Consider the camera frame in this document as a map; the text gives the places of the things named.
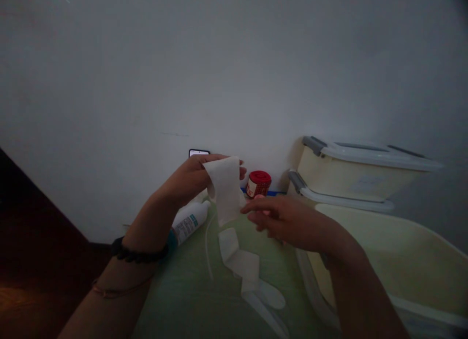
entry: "red jar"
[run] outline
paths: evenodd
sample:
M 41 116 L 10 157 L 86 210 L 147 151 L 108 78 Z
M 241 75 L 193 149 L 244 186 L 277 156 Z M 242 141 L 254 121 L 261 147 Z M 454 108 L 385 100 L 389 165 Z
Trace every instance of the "red jar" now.
M 245 191 L 249 198 L 253 199 L 257 194 L 267 195 L 272 178 L 265 171 L 253 171 L 249 175 L 249 181 Z

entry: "white spray bottle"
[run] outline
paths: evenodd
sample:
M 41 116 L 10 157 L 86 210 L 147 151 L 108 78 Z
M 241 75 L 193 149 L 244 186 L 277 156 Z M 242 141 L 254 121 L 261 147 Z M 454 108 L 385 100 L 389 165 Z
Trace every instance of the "white spray bottle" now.
M 210 206 L 211 203 L 208 200 L 202 204 L 191 203 L 177 213 L 167 240 L 169 253 L 205 223 Z

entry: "person's right hand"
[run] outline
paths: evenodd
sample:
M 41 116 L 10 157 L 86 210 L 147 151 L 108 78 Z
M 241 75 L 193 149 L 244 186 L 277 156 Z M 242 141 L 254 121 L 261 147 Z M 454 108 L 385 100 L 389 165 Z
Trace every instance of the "person's right hand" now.
M 269 216 L 262 213 L 269 210 Z M 254 211 L 248 219 L 258 231 L 268 230 L 268 236 L 283 240 L 297 248 L 338 256 L 354 238 L 335 220 L 286 196 L 267 197 L 248 202 L 240 212 Z

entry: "green surface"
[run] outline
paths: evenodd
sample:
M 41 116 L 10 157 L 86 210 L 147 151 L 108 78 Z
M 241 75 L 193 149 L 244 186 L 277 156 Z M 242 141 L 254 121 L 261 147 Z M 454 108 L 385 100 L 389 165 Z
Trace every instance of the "green surface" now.
M 276 334 L 241 298 L 241 280 L 221 260 L 218 233 L 233 227 L 239 245 L 260 256 L 260 278 L 283 293 L 286 307 L 274 310 L 291 338 L 338 338 L 325 327 L 310 304 L 294 248 L 258 233 L 245 216 L 219 227 L 215 217 L 208 231 L 208 252 L 214 281 L 205 256 L 207 222 L 159 268 L 133 333 L 133 338 L 275 338 Z

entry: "forearm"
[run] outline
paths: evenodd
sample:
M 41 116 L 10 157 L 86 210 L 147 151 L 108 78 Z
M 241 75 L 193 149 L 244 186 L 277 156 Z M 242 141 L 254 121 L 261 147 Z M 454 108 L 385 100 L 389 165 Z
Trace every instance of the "forearm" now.
M 328 267 L 344 337 L 409 338 L 361 246 L 348 240 L 337 255 Z
M 178 206 L 160 192 L 153 194 L 127 231 L 122 243 L 142 253 L 160 251 L 167 240 Z M 155 272 L 156 263 L 136 264 L 112 258 L 99 277 L 101 289 L 128 290 Z M 133 331 L 148 293 L 149 284 L 115 299 L 90 291 L 76 309 L 59 338 L 127 338 Z

